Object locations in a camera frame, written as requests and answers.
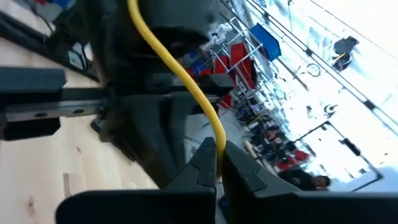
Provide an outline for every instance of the person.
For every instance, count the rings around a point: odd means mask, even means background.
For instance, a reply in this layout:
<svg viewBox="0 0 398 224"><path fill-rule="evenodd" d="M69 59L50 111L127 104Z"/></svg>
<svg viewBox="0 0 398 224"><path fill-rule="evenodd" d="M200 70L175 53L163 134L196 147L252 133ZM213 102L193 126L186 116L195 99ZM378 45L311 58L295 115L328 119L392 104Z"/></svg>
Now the person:
<svg viewBox="0 0 398 224"><path fill-rule="evenodd" d="M302 169L285 170L280 172L278 176L286 182L304 191L325 190L330 185L329 177L322 175L313 177L312 175L304 172Z"/></svg>

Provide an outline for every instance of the blue storage box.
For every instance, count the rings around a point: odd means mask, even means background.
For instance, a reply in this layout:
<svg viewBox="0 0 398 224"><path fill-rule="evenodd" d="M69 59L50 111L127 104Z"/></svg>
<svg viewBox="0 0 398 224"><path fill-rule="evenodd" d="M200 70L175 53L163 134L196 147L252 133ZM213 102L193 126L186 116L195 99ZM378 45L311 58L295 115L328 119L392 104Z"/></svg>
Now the blue storage box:
<svg viewBox="0 0 398 224"><path fill-rule="evenodd" d="M266 31L263 26L256 24L252 29L250 29L250 31L257 40L262 43L262 47L268 56L268 60L273 61L277 57L281 56L278 40Z"/></svg>

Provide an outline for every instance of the wooden table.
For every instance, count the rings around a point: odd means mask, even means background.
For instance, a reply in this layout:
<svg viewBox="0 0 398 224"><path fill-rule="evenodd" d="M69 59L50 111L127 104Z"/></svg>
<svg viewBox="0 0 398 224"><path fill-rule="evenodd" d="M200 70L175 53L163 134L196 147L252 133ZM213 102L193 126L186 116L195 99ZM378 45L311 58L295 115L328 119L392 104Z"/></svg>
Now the wooden table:
<svg viewBox="0 0 398 224"><path fill-rule="evenodd" d="M11 0L0 0L0 10L48 32L39 18ZM62 68L4 39L0 39L0 66ZM97 85L75 72L66 73L69 87ZM54 223L58 204L84 190L156 188L138 164L98 140L90 128L92 119L63 118L54 136L0 142L1 223Z"/></svg>

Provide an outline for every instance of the blue bin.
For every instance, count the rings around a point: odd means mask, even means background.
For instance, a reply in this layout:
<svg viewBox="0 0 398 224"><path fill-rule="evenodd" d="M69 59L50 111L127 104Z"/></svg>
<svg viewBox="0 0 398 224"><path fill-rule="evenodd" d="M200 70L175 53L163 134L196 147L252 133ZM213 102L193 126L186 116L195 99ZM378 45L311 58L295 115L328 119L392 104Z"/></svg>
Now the blue bin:
<svg viewBox="0 0 398 224"><path fill-rule="evenodd" d="M262 47L268 56L268 60L273 61L282 55L278 40L275 39L267 30L265 30L263 26L256 24L252 29L250 29L250 31L257 38L257 40L262 43Z"/></svg>

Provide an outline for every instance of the yellow cable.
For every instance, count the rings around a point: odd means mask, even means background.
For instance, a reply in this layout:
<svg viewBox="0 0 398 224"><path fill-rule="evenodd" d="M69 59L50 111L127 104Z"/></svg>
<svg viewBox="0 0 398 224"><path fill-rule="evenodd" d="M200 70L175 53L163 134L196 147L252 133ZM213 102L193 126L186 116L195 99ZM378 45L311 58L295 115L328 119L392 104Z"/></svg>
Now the yellow cable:
<svg viewBox="0 0 398 224"><path fill-rule="evenodd" d="M191 76L185 71L185 69L176 61L176 59L170 54L170 52L160 43L156 36L150 31L147 24L145 23L142 15L139 11L138 0L127 0L129 13L131 19L136 26L138 32L144 38L144 40L154 49L159 55L163 62L173 71L188 91L193 95L203 111L207 115L211 126L213 127L216 136L216 147L217 147L217 177L221 177L221 162L226 145L226 136L223 125L221 124L218 115L214 110L211 103L207 100L205 94L200 90L199 86L193 81Z"/></svg>

